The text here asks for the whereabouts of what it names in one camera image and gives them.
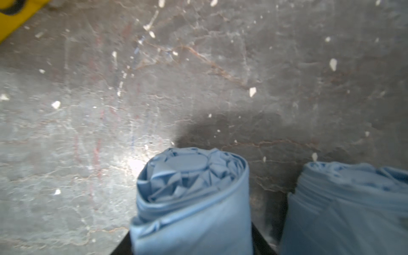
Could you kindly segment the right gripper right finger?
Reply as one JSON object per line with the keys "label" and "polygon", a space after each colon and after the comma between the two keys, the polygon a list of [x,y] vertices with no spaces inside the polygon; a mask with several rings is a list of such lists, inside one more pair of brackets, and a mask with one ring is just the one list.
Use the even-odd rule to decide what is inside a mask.
{"label": "right gripper right finger", "polygon": [[251,223],[251,231],[254,255],[277,255],[276,251],[264,239],[254,223]]}

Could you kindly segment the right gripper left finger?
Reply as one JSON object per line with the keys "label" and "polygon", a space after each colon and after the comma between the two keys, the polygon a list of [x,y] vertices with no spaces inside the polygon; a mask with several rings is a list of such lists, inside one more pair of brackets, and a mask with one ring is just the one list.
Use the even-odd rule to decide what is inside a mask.
{"label": "right gripper left finger", "polygon": [[130,232],[126,234],[120,244],[110,253],[110,255],[133,255]]}

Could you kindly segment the teal drawer cabinet yellow base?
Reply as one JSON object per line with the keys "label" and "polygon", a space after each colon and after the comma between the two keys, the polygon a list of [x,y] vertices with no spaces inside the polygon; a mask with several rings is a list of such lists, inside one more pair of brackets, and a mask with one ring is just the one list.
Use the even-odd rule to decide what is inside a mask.
{"label": "teal drawer cabinet yellow base", "polygon": [[50,0],[1,0],[1,42]]}

